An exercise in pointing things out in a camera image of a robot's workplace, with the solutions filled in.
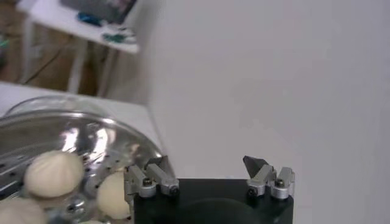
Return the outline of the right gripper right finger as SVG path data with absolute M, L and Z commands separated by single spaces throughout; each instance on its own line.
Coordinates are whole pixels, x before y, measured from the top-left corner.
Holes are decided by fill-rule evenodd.
M 266 188 L 270 190 L 271 197 L 278 200 L 286 200 L 294 196 L 295 173 L 290 167 L 282 167 L 277 173 L 274 167 L 264 159 L 244 156 L 243 163 L 250 178 L 247 183 L 248 196 L 255 198 L 263 196 Z

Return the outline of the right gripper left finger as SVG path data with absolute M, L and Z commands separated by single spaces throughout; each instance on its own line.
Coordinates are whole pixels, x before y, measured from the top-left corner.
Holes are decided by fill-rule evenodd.
M 124 199 L 127 203 L 131 203 L 136 195 L 152 198 L 158 192 L 169 197 L 180 194 L 179 180 L 160 167 L 162 161 L 163 157 L 152 158 L 143 168 L 137 165 L 125 168 Z

